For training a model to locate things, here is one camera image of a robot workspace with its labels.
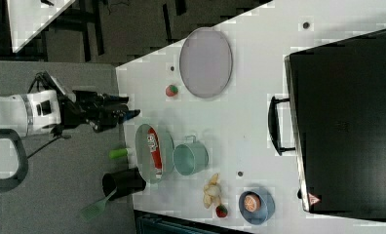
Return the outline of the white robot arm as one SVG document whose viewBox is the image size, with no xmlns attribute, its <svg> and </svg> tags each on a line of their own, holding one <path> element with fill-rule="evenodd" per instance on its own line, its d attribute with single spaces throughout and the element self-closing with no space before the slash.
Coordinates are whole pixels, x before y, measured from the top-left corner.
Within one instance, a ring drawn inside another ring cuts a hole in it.
<svg viewBox="0 0 386 234">
<path fill-rule="evenodd" d="M 20 137 L 60 136 L 65 130 L 88 124 L 101 133 L 140 114 L 139 109 L 129 109 L 128 101 L 128 97 L 90 91 L 74 91 L 72 96 L 48 90 L 0 97 L 0 129 L 13 130 Z"/>
</svg>

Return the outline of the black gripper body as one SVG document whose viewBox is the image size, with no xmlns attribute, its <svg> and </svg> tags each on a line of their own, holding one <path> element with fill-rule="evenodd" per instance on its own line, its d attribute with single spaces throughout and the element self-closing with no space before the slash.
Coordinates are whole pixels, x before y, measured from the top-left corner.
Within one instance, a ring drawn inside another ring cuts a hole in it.
<svg viewBox="0 0 386 234">
<path fill-rule="evenodd" d="M 61 123 L 59 130 L 75 129 L 82 124 L 89 124 L 96 133 L 113 129 L 125 112 L 125 104 L 109 102 L 108 94 L 90 91 L 74 91 L 76 101 L 59 96 Z"/>
</svg>

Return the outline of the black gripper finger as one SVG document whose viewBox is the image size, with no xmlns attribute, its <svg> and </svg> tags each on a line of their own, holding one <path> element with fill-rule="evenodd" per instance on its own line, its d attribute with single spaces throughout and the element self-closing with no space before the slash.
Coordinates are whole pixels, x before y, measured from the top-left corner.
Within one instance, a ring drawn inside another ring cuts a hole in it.
<svg viewBox="0 0 386 234">
<path fill-rule="evenodd" d="M 128 103 L 130 98 L 129 97 L 108 96 L 106 99 L 109 102 Z"/>
<path fill-rule="evenodd" d="M 126 111 L 121 115 L 121 122 L 124 123 L 128 120 L 131 120 L 136 116 L 138 116 L 139 114 L 140 114 L 139 109 Z"/>
</svg>

